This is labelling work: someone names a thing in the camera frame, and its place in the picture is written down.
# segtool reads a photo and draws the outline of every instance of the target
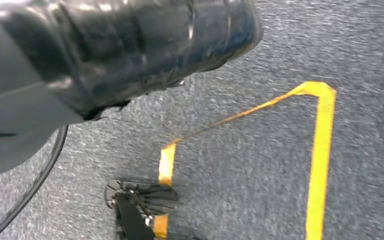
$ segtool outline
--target black cable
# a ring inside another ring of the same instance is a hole
[[[17,215],[24,209],[24,207],[30,202],[39,188],[42,186],[55,163],[60,156],[61,151],[63,150],[64,143],[67,137],[67,131],[69,126],[63,126],[58,130],[58,134],[56,136],[55,143],[53,144],[53,148],[50,154],[50,158],[47,161],[46,165],[37,175],[36,179],[33,181],[29,189],[25,192],[25,194],[20,198],[20,200],[12,207],[11,210],[8,211],[6,216],[0,220],[0,234],[2,231],[8,227],[8,225],[17,217]]]

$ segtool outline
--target yellow tape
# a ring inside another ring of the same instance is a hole
[[[209,129],[229,123],[246,115],[250,115],[263,108],[273,106],[292,95],[313,95],[318,97],[311,174],[308,187],[305,238],[306,240],[321,240],[323,236],[326,186],[328,182],[329,155],[331,149],[331,136],[336,98],[335,90],[324,82],[306,81],[290,92],[276,97],[273,100],[270,100],[239,114],[225,118],[221,121],[212,123],[183,137],[176,138],[161,150],[161,160],[159,162],[158,176],[159,182],[168,185],[172,184],[176,144],[191,136],[198,135]],[[167,231],[168,217],[156,217],[154,222],[154,232],[156,236],[159,238],[166,238]]]

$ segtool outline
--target yellow floor marking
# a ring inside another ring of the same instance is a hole
[[[176,138],[161,150],[158,180],[162,184],[172,184],[173,167],[175,163],[176,145],[183,140],[198,135],[209,129],[226,124],[238,118],[255,113],[266,107],[292,96],[313,95],[318,97],[314,144],[312,151],[311,173],[308,187],[307,216],[305,224],[306,240],[321,240],[323,237],[323,220],[325,213],[326,187],[328,183],[329,155],[331,136],[334,123],[336,92],[324,82],[306,81],[290,92],[276,97],[259,106],[212,123],[190,134]],[[158,216],[154,222],[154,232],[159,238],[167,238],[168,217]]]

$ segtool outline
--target floor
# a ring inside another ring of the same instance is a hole
[[[384,1],[255,4],[265,32],[247,55],[71,126],[55,169],[0,240],[111,240],[109,179],[156,182],[170,140],[307,80],[337,91],[323,238],[384,240]],[[169,234],[305,239],[316,106],[313,96],[294,96],[179,144]],[[51,147],[0,174],[0,218]]]

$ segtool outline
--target wire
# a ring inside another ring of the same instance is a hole
[[[6,216],[0,220],[0,234],[2,231],[8,227],[8,225],[17,217],[17,215],[24,209],[24,207],[30,202],[33,196],[38,192],[39,188],[41,188],[42,184],[48,177],[52,168],[58,160],[58,157],[63,150],[64,143],[67,137],[67,131],[69,126],[63,126],[58,130],[58,134],[56,136],[55,143],[53,144],[53,148],[50,154],[50,158],[47,161],[46,165],[37,175],[36,179],[33,181],[29,189],[25,192],[25,194],[18,200],[16,204],[12,207],[11,210],[8,211]]]

